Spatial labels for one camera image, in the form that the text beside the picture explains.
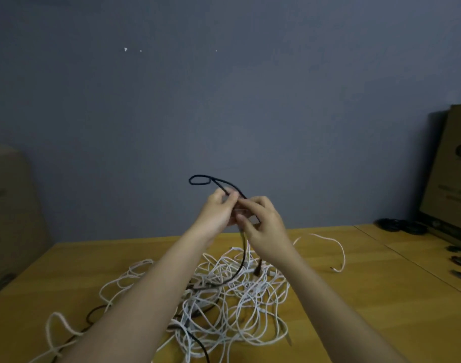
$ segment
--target wooden table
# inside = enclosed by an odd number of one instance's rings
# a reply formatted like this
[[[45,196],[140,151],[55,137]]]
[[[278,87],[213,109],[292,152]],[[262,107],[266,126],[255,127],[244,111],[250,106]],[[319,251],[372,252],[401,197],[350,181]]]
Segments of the wooden table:
[[[294,229],[292,239],[318,233],[345,248],[341,274],[339,246],[304,237],[296,248],[324,279],[411,362],[461,362],[461,280],[448,273],[454,265],[447,242],[432,235],[388,233],[373,225]],[[62,312],[76,329],[86,326],[89,310],[100,305],[100,287],[144,258],[158,259],[177,237],[56,244],[0,292],[0,362],[26,363],[47,350],[44,325],[53,311]],[[238,234],[221,235],[209,249],[219,257]],[[329,362],[321,342],[291,291],[279,308],[287,322],[286,340],[267,347],[235,343],[233,362]],[[69,334],[55,326],[55,340]],[[211,354],[211,361],[218,361]],[[170,344],[154,362],[179,362],[183,355]]]

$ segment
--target blue-gray wall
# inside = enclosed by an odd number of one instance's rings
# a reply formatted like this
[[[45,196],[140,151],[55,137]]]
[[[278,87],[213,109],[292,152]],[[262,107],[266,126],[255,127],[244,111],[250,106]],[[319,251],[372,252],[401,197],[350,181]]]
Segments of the blue-gray wall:
[[[0,141],[55,241],[180,234],[196,173],[288,227],[408,216],[452,103],[461,0],[0,0]]]

